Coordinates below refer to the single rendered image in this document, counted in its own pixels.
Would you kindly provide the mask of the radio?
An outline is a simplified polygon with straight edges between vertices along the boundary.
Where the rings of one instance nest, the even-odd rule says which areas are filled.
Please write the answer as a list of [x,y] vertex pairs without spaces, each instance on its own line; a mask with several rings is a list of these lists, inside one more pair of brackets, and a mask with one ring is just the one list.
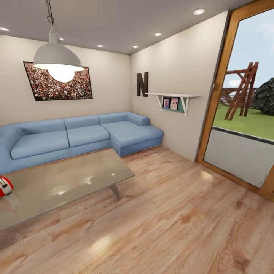
[[7,195],[11,191],[13,191],[11,182],[7,178],[0,176],[0,197]]

